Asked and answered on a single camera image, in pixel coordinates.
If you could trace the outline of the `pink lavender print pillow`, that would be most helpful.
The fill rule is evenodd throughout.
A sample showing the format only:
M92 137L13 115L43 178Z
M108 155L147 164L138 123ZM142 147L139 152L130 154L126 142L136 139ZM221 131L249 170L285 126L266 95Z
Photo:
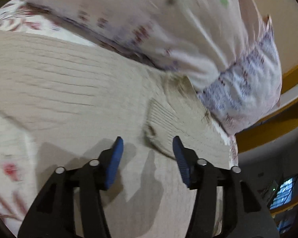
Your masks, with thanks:
M228 134L279 101L282 69L270 17L254 0L27 0L125 54L186 75Z

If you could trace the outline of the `wooden bed frame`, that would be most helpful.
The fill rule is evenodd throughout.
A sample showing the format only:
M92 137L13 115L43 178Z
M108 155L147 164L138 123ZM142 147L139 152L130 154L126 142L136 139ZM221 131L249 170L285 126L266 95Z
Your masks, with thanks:
M236 134L244 153L280 138L298 127L298 65L283 75L280 101L253 127Z

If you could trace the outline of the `glowing blue monitor screen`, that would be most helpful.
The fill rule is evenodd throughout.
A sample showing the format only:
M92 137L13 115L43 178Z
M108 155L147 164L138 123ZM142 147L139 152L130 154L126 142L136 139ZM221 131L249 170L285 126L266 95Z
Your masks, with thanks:
M291 178L286 179L281 184L277 192L277 195L273 198L272 203L269 205L270 210L281 207L292 200L293 187L297 181L297 178L298 177L293 176Z

